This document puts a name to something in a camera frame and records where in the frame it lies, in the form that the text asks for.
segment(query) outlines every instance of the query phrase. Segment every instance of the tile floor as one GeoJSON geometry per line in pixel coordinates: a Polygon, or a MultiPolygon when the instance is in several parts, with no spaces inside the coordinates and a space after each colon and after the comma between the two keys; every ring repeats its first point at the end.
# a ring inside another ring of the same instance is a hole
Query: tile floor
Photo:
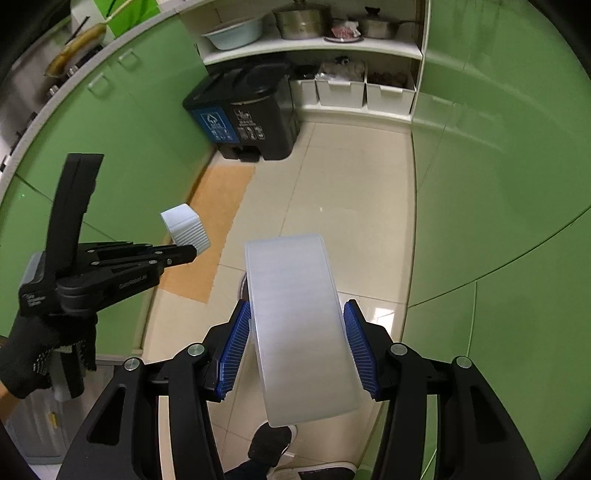
{"type": "MultiPolygon", "coordinates": [[[[230,162],[216,156],[212,165],[230,162]]],[[[207,304],[158,290],[144,342],[144,360],[170,358],[208,329],[228,321],[245,273],[249,240],[318,232],[324,237],[339,298],[357,299],[366,319],[400,339],[414,245],[414,164],[410,134],[330,124],[305,124],[292,155],[260,162],[226,237],[207,304]]],[[[366,392],[359,410],[298,425],[290,457],[307,466],[359,463],[378,414],[366,392]]],[[[254,347],[247,346],[234,390],[210,404],[222,465],[246,460],[265,422],[254,347]]],[[[161,405],[161,456],[173,479],[161,405]]]]}

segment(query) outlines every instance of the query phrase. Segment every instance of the blue label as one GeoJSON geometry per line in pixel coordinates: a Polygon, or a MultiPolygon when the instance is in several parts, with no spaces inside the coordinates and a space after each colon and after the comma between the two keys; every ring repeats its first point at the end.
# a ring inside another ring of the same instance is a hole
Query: blue label
{"type": "Polygon", "coordinates": [[[240,143],[238,136],[220,107],[193,110],[193,117],[199,122],[205,133],[215,143],[240,143]]]}

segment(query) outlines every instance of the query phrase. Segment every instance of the cabinet door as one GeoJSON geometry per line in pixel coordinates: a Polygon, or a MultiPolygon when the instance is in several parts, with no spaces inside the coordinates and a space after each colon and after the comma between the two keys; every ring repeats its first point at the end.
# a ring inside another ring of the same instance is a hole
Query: cabinet door
{"type": "Polygon", "coordinates": [[[197,176],[211,143],[183,100],[207,70],[181,20],[170,18],[148,30],[115,53],[110,64],[137,108],[197,176]]]}
{"type": "MultiPolygon", "coordinates": [[[[408,309],[402,341],[422,357],[450,362],[467,355],[472,331],[475,284],[408,309]]],[[[423,472],[437,447],[437,397],[427,397],[423,472]]]]}
{"type": "Polygon", "coordinates": [[[439,147],[453,102],[459,97],[462,70],[477,24],[476,0],[431,2],[423,81],[412,128],[418,190],[439,147]]]}
{"type": "Polygon", "coordinates": [[[591,212],[478,281],[472,358],[554,479],[591,426],[591,212]]]}
{"type": "Polygon", "coordinates": [[[194,178],[144,117],[102,66],[60,105],[17,174],[52,199],[68,153],[103,153],[86,222],[117,240],[159,243],[160,212],[182,203],[194,178]]]}
{"type": "Polygon", "coordinates": [[[527,0],[479,5],[456,118],[417,198],[411,304],[507,264],[591,205],[589,78],[527,0]]]}
{"type": "Polygon", "coordinates": [[[8,336],[18,310],[18,287],[31,255],[45,247],[51,203],[12,179],[0,208],[0,335],[8,336]]]}

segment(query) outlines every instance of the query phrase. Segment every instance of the screw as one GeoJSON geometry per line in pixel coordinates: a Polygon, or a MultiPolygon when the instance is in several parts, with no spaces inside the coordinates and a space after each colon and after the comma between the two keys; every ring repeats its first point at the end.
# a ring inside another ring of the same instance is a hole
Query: screw
{"type": "Polygon", "coordinates": [[[403,345],[401,343],[395,343],[390,347],[390,351],[394,355],[403,356],[408,353],[408,348],[406,348],[406,345],[403,345]]]}
{"type": "Polygon", "coordinates": [[[133,370],[135,370],[136,368],[139,367],[140,361],[139,358],[133,357],[133,358],[128,358],[125,363],[123,364],[123,366],[125,367],[125,369],[129,372],[132,372],[133,370]]]}
{"type": "Polygon", "coordinates": [[[204,351],[205,347],[201,343],[194,343],[189,348],[187,348],[187,352],[191,356],[201,355],[204,351]]]}
{"type": "Polygon", "coordinates": [[[462,368],[470,368],[472,366],[472,360],[466,356],[459,356],[456,358],[457,366],[462,368]]]}

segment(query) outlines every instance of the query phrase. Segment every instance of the shoe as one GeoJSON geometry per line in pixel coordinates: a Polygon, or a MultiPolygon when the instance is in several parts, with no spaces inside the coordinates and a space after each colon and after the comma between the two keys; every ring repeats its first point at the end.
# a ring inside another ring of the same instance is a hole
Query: shoe
{"type": "Polygon", "coordinates": [[[248,458],[264,465],[276,467],[281,455],[296,438],[297,429],[293,425],[274,429],[268,423],[261,425],[252,438],[248,458]]]}
{"type": "Polygon", "coordinates": [[[275,470],[270,480],[353,480],[357,467],[349,462],[275,470]]]}

